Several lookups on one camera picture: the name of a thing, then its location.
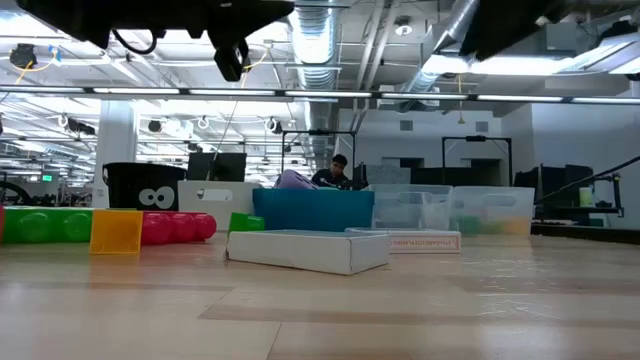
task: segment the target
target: orange transparent block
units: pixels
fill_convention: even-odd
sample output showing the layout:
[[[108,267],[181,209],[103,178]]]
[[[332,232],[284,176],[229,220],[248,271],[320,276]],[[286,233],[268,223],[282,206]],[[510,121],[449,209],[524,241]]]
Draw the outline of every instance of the orange transparent block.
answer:
[[[142,211],[94,210],[89,254],[138,254]]]

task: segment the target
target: white cardboard box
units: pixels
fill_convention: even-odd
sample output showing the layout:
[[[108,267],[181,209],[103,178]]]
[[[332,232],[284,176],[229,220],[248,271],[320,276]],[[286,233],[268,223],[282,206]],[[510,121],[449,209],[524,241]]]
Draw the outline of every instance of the white cardboard box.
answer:
[[[461,247],[458,231],[363,228],[349,228],[346,231],[389,235],[392,254],[459,254]]]
[[[389,262],[387,235],[318,231],[233,232],[231,260],[352,275]]]
[[[204,212],[216,219],[217,232],[229,230],[231,213],[253,214],[253,189],[260,184],[226,181],[178,181],[180,211]]]

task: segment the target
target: man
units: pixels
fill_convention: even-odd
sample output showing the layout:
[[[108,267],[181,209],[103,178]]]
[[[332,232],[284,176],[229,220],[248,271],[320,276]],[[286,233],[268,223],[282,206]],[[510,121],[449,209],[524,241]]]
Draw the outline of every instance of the man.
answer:
[[[313,175],[311,181],[318,186],[338,188],[349,181],[343,173],[347,164],[347,158],[338,154],[331,160],[331,166],[328,169],[319,170]]]

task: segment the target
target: black bin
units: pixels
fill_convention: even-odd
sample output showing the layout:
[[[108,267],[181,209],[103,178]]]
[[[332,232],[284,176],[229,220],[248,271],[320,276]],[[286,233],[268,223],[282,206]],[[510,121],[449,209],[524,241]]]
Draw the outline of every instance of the black bin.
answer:
[[[102,166],[102,179],[109,187],[109,207],[178,211],[178,181],[185,169],[174,166],[110,163]]]

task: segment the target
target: transparent container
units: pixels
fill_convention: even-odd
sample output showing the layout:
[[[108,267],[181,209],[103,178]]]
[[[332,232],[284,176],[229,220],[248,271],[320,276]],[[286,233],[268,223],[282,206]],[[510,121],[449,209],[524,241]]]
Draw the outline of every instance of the transparent container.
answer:
[[[374,229],[449,230],[451,186],[370,185]]]
[[[451,229],[462,235],[529,235],[534,194],[532,188],[456,187]]]

